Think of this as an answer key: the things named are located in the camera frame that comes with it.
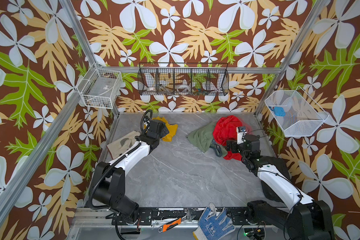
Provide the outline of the yellow cloth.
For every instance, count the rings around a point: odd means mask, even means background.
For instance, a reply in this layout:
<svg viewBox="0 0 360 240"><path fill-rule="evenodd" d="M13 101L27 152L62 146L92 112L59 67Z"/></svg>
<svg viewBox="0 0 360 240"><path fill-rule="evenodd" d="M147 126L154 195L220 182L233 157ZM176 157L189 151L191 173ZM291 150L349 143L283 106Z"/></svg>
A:
<svg viewBox="0 0 360 240"><path fill-rule="evenodd" d="M162 121L163 123L165 123L165 125L166 125L169 133L168 133L166 136L164 136L164 137L162 138L162 140L163 140L164 142L172 142L173 137L174 137L174 136L176 135L176 133L177 133L177 130L178 130L178 127L179 127L178 124L173 124L173 125L171 125L171 124L168 122L168 120L167 120L166 118L164 118L164 117L156 117L156 118L153 118L153 120L158 120L158 121Z"/></svg>

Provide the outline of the red cloth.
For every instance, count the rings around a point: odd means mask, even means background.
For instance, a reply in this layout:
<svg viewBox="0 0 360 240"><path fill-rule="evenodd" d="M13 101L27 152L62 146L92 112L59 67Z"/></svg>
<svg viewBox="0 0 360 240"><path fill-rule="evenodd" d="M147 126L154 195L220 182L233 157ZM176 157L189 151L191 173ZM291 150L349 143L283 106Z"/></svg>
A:
<svg viewBox="0 0 360 240"><path fill-rule="evenodd" d="M213 131L214 140L226 150L228 140L237 140L237 127L246 127L248 132L253 129L234 115L220 118Z"/></svg>

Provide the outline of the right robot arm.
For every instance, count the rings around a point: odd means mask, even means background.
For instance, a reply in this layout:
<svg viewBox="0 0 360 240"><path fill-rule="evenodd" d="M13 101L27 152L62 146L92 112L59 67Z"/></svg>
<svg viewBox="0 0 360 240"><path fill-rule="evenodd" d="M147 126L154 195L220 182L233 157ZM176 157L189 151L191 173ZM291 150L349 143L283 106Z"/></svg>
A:
<svg viewBox="0 0 360 240"><path fill-rule="evenodd" d="M252 201L247 204L247 221L278 227L287 240L335 239L330 207L324 201L315 201L283 175L279 170L285 167L281 159L262 156L259 139L260 136L248 134L244 127L239 127L237 139L228 140L226 149L240 154L242 163L280 198L288 211L265 201Z"/></svg>

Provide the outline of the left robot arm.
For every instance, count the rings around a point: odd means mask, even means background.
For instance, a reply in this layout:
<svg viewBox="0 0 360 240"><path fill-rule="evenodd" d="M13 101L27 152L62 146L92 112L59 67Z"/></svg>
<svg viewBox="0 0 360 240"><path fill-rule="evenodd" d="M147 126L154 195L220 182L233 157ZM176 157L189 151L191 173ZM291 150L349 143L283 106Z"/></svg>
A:
<svg viewBox="0 0 360 240"><path fill-rule="evenodd" d="M135 137L135 143L128 150L115 160L96 166L87 200L87 207L92 210L110 210L129 224L139 218L139 205L125 195L126 175L170 132L163 121L149 120L144 123L147 128Z"/></svg>

